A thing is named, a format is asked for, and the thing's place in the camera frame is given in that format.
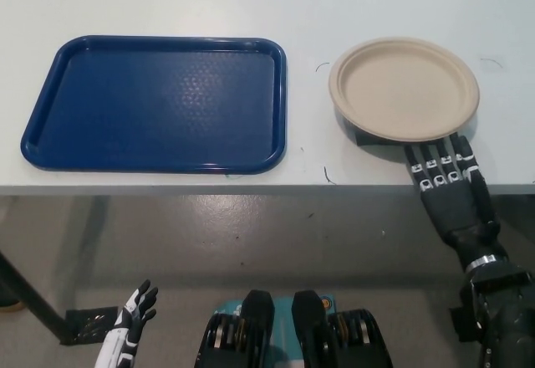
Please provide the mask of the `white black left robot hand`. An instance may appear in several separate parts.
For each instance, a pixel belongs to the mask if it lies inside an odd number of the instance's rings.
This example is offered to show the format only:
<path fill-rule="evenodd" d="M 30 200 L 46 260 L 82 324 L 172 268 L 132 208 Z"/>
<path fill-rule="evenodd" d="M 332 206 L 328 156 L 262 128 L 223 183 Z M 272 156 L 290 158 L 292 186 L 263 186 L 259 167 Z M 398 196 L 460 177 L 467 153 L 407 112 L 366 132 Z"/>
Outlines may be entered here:
<path fill-rule="evenodd" d="M 112 330 L 105 336 L 95 368 L 132 368 L 142 332 L 156 315 L 158 288 L 147 279 L 127 300 Z"/>

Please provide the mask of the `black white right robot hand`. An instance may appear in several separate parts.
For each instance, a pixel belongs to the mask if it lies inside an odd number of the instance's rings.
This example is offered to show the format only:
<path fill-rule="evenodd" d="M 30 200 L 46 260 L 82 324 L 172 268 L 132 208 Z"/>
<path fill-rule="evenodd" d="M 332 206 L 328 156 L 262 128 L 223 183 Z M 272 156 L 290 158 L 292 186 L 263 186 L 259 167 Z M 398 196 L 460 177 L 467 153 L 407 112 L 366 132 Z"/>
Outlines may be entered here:
<path fill-rule="evenodd" d="M 449 152 L 443 140 L 434 143 L 438 157 L 427 144 L 419 145 L 419 161 L 413 146 L 405 146 L 413 181 L 442 242 L 452 248 L 465 271 L 484 263 L 508 260 L 498 242 L 501 230 L 484 176 L 468 139 L 450 135 Z"/>

